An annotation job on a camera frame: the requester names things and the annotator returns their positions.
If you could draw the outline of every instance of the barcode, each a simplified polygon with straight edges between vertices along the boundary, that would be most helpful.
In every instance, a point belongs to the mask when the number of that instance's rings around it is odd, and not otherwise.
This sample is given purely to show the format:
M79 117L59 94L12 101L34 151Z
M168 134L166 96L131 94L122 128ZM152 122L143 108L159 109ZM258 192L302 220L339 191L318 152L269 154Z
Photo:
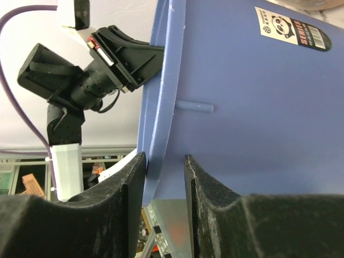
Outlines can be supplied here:
M308 26L308 28L310 28L311 34L313 36L314 39L314 43L316 44L316 47L322 48L322 49L326 49L324 40L319 32L319 30L317 28Z

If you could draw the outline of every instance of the black robotic joint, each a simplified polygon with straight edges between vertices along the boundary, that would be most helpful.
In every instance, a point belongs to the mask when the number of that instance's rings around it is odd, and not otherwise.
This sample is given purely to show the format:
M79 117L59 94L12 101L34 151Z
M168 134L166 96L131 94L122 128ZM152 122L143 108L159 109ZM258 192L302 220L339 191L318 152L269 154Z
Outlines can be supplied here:
M50 104L47 110L47 134L50 145L81 144L82 110L67 110Z
M89 37L95 62L122 92L134 91L162 68L163 47L130 38L112 25Z

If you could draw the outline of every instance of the white bracket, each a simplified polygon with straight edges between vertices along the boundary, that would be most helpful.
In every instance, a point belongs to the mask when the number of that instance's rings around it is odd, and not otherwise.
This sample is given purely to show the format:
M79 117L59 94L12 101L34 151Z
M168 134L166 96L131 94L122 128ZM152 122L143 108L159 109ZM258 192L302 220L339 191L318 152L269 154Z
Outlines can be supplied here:
M51 147L56 192L60 201L67 201L84 190L80 144Z
M124 168L125 165L131 161L137 153L137 149L130 152L128 155L126 155L123 159L118 161L115 165L113 165L111 168L108 168L107 170L101 172L101 175L98 177L98 182L104 181L108 177L112 176L113 174L120 171L122 168Z

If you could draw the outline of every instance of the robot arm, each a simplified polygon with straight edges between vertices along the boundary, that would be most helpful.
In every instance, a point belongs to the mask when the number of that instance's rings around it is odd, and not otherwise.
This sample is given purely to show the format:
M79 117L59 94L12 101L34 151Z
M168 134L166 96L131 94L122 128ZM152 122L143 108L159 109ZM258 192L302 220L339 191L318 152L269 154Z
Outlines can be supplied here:
M89 28L89 2L63 0L58 11L69 14L62 27L84 42L81 31ZM163 47L134 40L114 25L89 34L85 45L94 59L85 70L37 44L18 75L19 85L50 104L47 133L59 200L83 191L80 144L84 110L106 112L120 91L136 90L162 67ZM118 91L115 101L102 109L102 99L114 91Z

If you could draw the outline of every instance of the cable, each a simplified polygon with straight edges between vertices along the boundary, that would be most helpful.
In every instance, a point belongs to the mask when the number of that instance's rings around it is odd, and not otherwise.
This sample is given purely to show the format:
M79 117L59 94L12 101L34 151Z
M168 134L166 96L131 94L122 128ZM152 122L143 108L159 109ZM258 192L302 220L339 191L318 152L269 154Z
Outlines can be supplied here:
M110 109L113 108L113 106L116 104L116 102L119 98L119 94L120 94L120 91L119 90L117 90L117 91L118 91L117 96L116 96L116 98L114 98L113 102L111 102L111 104L109 104L107 107L103 108L102 110L97 111L97 113L104 114L105 112L108 112Z
M56 11L57 6L55 5L28 5L28 6L22 6L19 8L16 8L8 13L6 13L3 17L0 18L0 36L1 32L6 25L6 23L13 18L16 15L19 15L24 12L31 12L31 11ZM17 111L17 113L20 115L24 123L31 129L31 131L41 140L41 142L44 144L44 146L47 149L48 157L50 159L50 168L51 168L51 174L52 174L52 181L54 188L56 188L56 181L55 181L55 174L54 174L54 166L52 162L52 154L50 151L50 146L47 140L44 138L44 136L38 131L38 129L32 124L30 119L25 114L24 110L20 107L19 103L17 102L16 98L14 97L10 86L5 78L4 70L1 64L0 60L0 84L2 85L8 99L10 100L11 104L13 105L14 109Z

